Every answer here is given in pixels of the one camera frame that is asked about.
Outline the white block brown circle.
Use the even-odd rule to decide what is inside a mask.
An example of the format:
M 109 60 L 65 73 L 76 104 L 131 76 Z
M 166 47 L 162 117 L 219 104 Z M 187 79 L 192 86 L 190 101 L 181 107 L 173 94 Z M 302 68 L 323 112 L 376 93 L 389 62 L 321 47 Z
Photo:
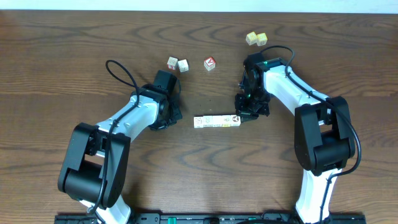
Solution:
M 241 125 L 241 118 L 238 115 L 231 115 L 231 126 L 240 126 Z

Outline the white block cat drawing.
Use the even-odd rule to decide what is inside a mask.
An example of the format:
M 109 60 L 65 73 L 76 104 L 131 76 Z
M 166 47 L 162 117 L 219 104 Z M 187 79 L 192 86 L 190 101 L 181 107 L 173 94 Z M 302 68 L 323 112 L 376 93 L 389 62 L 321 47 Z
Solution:
M 203 128 L 203 117 L 195 116 L 193 119 L 194 128 Z

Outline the white block yellow side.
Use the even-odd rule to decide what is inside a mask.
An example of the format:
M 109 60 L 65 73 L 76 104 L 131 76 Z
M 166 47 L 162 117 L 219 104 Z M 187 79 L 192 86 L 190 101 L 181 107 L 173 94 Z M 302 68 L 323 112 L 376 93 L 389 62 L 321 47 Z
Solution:
M 231 126 L 231 115 L 222 115 L 221 116 L 221 126 L 222 127 L 230 127 Z

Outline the white block blue side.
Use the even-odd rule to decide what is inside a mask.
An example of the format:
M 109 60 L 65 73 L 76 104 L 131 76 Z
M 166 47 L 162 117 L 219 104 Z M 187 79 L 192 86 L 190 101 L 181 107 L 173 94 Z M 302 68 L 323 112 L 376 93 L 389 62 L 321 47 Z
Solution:
M 203 127 L 209 128 L 213 126 L 213 117 L 212 116 L 204 116 L 203 117 Z

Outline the white block green side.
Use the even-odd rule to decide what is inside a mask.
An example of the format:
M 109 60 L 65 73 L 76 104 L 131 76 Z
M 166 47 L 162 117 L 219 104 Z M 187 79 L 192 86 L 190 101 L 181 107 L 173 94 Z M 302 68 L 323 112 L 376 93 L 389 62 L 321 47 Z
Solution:
M 222 127 L 223 117 L 220 115 L 212 116 L 212 124 L 213 127 Z

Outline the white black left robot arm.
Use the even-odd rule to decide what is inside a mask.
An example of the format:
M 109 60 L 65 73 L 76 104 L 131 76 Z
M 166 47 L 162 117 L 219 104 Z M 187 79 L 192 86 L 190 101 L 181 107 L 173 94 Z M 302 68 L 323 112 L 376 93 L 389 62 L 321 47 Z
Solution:
M 132 209 L 121 192 L 130 145 L 145 128 L 166 129 L 181 119 L 179 99 L 172 88 L 144 85 L 112 117 L 96 125 L 78 124 L 58 178 L 59 191 L 86 206 L 87 218 L 128 223 Z

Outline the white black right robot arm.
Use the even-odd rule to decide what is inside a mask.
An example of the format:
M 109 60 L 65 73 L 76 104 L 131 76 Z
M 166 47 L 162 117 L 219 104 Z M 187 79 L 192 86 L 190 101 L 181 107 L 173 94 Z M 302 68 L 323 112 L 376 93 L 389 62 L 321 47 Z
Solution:
M 295 204 L 299 223 L 330 222 L 328 204 L 335 179 L 354 156 L 354 136 L 348 126 L 349 109 L 342 97 L 317 92 L 281 58 L 247 58 L 235 96 L 242 122 L 269 115 L 277 98 L 294 116 L 294 151 L 303 168 L 300 196 Z

